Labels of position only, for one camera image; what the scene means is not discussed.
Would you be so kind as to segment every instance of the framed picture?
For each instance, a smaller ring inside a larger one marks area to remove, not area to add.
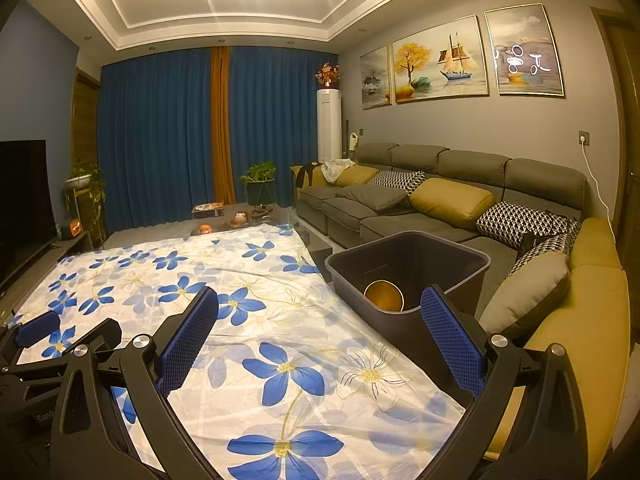
[[[542,4],[484,13],[500,94],[564,97],[560,60]]]
[[[393,44],[396,102],[489,95],[476,15]]]
[[[388,47],[384,46],[360,58],[362,108],[378,108],[391,104],[389,100]]]

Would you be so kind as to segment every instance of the power socket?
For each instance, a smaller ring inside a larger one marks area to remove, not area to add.
[[[580,140],[580,137],[584,137],[584,145],[588,146],[589,145],[589,133],[588,132],[578,132],[578,143],[582,144],[582,141]]]

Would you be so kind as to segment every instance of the sofa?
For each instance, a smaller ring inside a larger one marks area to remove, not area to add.
[[[526,158],[448,150],[442,146],[362,144],[358,164],[379,170],[424,171],[481,187],[496,202],[509,202],[576,218],[582,222],[569,254],[569,289],[524,342],[527,349],[545,350],[551,343],[565,346],[571,359],[584,408],[588,440],[588,472],[592,476],[609,450],[625,389],[630,353],[630,315],[626,274],[615,240],[603,218],[585,218],[588,185],[579,171]],[[478,308],[479,319],[510,272],[516,251],[475,230],[461,229],[406,206],[392,215],[337,197],[340,187],[322,177],[319,168],[312,185],[296,200],[298,215],[350,248],[398,232],[418,230],[480,250],[491,257]],[[513,425],[523,388],[514,390],[503,420],[487,450],[499,456]]]

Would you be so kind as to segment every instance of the textured blue pad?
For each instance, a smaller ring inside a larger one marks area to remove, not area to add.
[[[14,341],[20,348],[29,348],[46,338],[46,336],[53,334],[59,328],[60,316],[53,310],[49,310],[22,325],[18,329]]]
[[[204,293],[195,298],[197,303],[160,356],[161,375],[156,387],[165,397],[182,386],[218,318],[218,295],[209,287],[203,288]]]
[[[422,292],[420,312],[458,386],[477,399],[484,388],[484,359],[478,348],[431,286]]]

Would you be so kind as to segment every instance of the black and white patterned pillow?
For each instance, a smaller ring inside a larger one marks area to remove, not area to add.
[[[550,253],[552,251],[559,251],[564,254],[569,254],[570,241],[571,235],[567,233],[548,238],[544,242],[539,243],[516,262],[516,264],[513,266],[513,269],[511,269],[507,274],[507,278],[517,270],[520,270],[522,267],[524,267],[527,262],[530,262],[536,256],[540,256],[540,254]]]
[[[580,223],[549,211],[498,202],[478,219],[476,227],[481,235],[498,240],[512,249],[520,247],[524,233],[537,236],[567,233],[568,247],[571,248],[580,230]]]
[[[379,171],[369,184],[403,189],[409,196],[426,178],[424,171]]]

